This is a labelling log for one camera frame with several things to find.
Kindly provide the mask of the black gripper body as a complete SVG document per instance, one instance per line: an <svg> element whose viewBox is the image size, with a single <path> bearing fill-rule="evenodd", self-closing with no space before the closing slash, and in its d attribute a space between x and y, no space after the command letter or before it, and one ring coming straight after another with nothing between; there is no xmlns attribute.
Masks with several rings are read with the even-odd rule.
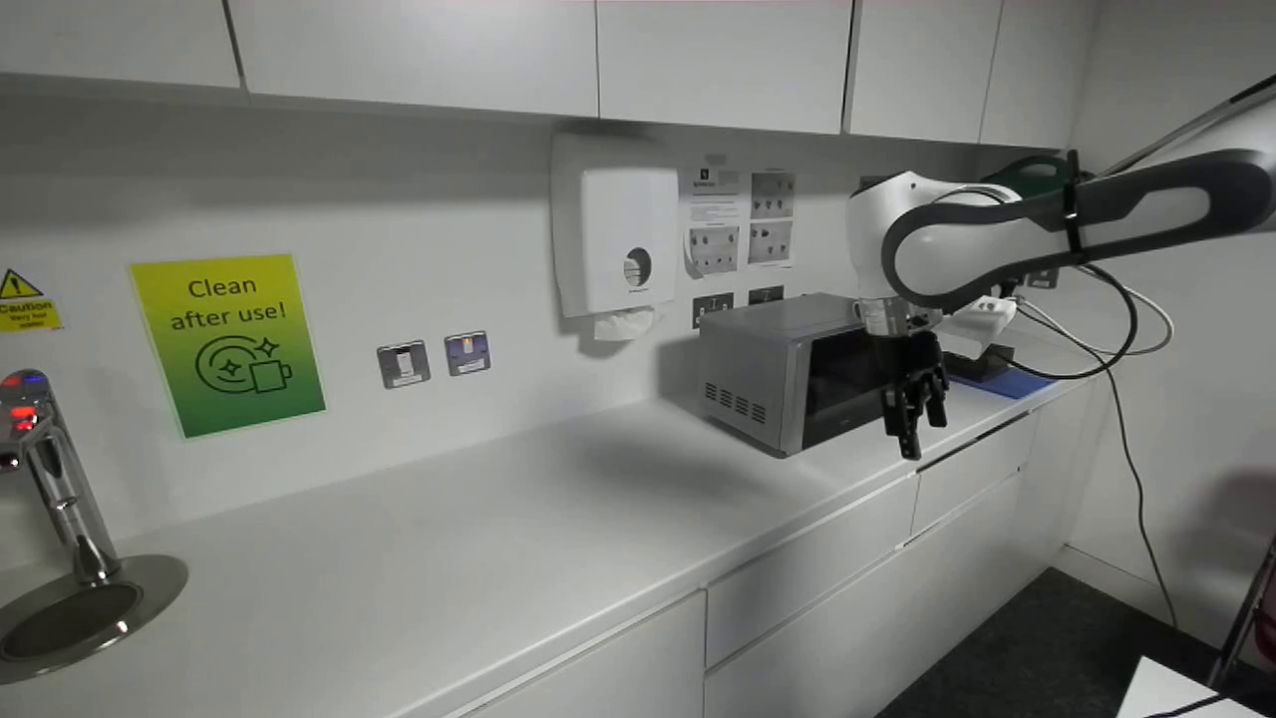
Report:
<svg viewBox="0 0 1276 718"><path fill-rule="evenodd" d="M934 333L894 334L882 342L886 391L897 404L927 404L949 391L941 342Z"/></svg>

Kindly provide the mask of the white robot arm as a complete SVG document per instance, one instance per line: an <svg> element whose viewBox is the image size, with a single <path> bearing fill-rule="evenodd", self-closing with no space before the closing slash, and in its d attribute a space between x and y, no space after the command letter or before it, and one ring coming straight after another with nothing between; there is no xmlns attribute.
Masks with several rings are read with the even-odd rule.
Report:
<svg viewBox="0 0 1276 718"><path fill-rule="evenodd" d="M1209 147L1021 196L894 170L848 198L869 334L886 349L882 410L904 460L918 419L943 423L941 338L998 283L1270 226L1276 168L1261 147Z"/></svg>

